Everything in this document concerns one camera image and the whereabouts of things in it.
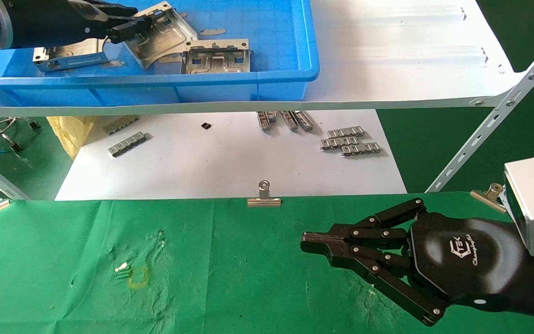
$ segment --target sheet metal part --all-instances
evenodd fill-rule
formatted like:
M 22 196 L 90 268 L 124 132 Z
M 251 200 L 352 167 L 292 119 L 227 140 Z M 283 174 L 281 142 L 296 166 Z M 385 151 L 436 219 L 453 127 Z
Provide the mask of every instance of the sheet metal part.
M 135 38 L 125 42 L 127 49 L 144 70 L 161 57 L 181 53 L 187 42 L 197 40 L 197 32 L 168 2 L 160 2 L 134 16 L 148 16 L 153 20 L 150 31 L 137 34 Z
M 380 146 L 376 142 L 341 146 L 341 155 L 354 156 L 362 154 L 379 154 Z
M 284 122 L 286 122 L 286 125 L 290 128 L 290 130 L 294 131 L 298 129 L 298 121 L 294 116 L 294 112 L 283 110 L 281 115 L 284 117 Z
M 135 146 L 138 146 L 142 142 L 147 141 L 148 139 L 150 139 L 149 134 L 138 132 L 135 135 L 132 135 L 131 137 L 112 146 L 112 148 L 109 148 L 108 151 L 110 152 L 110 155 L 116 158 L 117 156 L 124 154 L 128 150 L 133 149 Z
M 275 123 L 275 121 L 277 121 L 277 112 L 276 111 L 268 111 L 267 112 L 267 119 L 269 119 L 269 122 Z
M 471 190 L 470 194 L 473 198 L 485 203 L 492 209 L 500 213 L 506 213 L 507 211 L 506 207 L 504 207 L 503 205 L 500 205 L 500 203 L 498 203 L 497 201 L 498 195 L 500 195 L 500 193 L 503 190 L 504 190 L 504 187 L 502 186 L 502 184 L 492 183 L 489 186 L 489 189 L 487 190 L 487 192 L 482 193 L 482 192 L 478 192 L 477 190 Z
M 272 199 L 269 197 L 269 181 L 262 180 L 259 182 L 259 198 L 247 199 L 248 207 L 280 207 L 281 199 Z
M 225 29 L 205 29 L 199 32 L 201 36 L 214 36 L 214 35 L 221 35 L 225 33 L 226 33 Z
M 35 47 L 32 62 L 41 72 L 108 63 L 105 43 L 106 39 L 90 38 L 66 46 Z
M 135 115 L 123 116 L 110 124 L 104 125 L 104 127 L 102 127 L 102 130 L 106 133 L 106 135 L 114 135 L 115 133 L 121 131 L 122 129 L 125 129 L 132 123 L 135 123 L 139 119 L 140 117 Z
M 248 39 L 186 42 L 180 72 L 181 74 L 250 72 Z
M 341 148 L 341 146 L 356 145 L 356 144 L 360 144 L 360 142 L 358 142 L 358 138 L 356 137 L 329 138 L 329 139 L 322 139 L 320 141 L 320 149 L 326 151 L 326 150 L 333 150 L 336 148 Z
M 329 138 L 361 137 L 365 133 L 366 131 L 360 126 L 327 131 Z
M 269 122 L 269 116 L 267 115 L 266 111 L 258 111 L 257 118 L 263 131 L 271 129 L 271 122 Z
M 296 116 L 296 120 L 298 121 L 298 125 L 302 127 L 304 131 L 312 131 L 312 128 L 314 127 L 314 123 L 308 115 L 303 110 L 297 110 L 294 112 L 294 116 Z

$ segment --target robotic hand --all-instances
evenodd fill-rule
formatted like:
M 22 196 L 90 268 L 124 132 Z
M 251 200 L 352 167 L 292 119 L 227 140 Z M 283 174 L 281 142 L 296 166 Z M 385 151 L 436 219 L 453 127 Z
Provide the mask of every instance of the robotic hand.
M 394 228 L 413 218 L 408 231 Z M 412 199 L 354 225 L 305 232 L 301 249 L 353 270 L 428 326 L 453 304 L 534 315 L 534 257 L 513 224 L 448 218 Z M 382 251 L 392 249 L 402 255 Z
M 101 0 L 0 0 L 0 49 L 71 45 L 108 36 L 114 44 L 150 29 L 137 8 Z

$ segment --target small black component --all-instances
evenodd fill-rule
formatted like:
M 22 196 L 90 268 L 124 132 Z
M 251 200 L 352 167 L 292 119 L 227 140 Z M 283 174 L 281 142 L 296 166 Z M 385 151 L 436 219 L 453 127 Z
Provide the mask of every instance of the small black component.
M 37 129 L 40 129 L 40 124 L 38 124 L 37 121 L 32 121 L 30 122 L 30 127 L 36 131 Z
M 20 144 L 18 144 L 17 142 L 13 145 L 10 145 L 9 148 L 12 149 L 12 151 L 14 152 L 20 152 L 21 150 L 23 150 L 22 146 Z

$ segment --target stamped metal plate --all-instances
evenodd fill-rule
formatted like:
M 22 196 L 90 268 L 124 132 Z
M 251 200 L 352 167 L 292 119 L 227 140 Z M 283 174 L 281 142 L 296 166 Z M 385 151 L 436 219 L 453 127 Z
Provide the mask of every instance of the stamped metal plate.
M 32 62 L 41 72 L 108 63 L 104 43 L 106 39 L 90 38 L 67 46 L 35 47 Z
M 160 2 L 134 16 L 148 16 L 153 20 L 150 31 L 125 42 L 144 70 L 161 57 L 181 53 L 186 42 L 197 40 L 197 32 L 168 2 Z
M 248 39 L 186 42 L 180 72 L 182 74 L 250 72 Z

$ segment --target white table surface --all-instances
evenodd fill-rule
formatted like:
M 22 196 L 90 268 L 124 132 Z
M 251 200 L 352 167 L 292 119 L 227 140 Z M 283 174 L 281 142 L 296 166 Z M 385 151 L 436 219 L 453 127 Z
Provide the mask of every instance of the white table surface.
M 312 133 L 290 131 L 281 116 L 263 132 L 256 113 L 167 114 L 141 119 L 110 137 L 101 117 L 74 161 L 57 200 L 201 199 L 257 197 L 260 180 L 271 195 L 406 193 L 375 110 L 307 112 Z M 205 130 L 201 124 L 213 126 Z M 376 141 L 380 154 L 344 158 L 319 150 L 329 129 L 361 125 L 362 142 Z M 138 131 L 153 139 L 113 158 L 108 148 Z

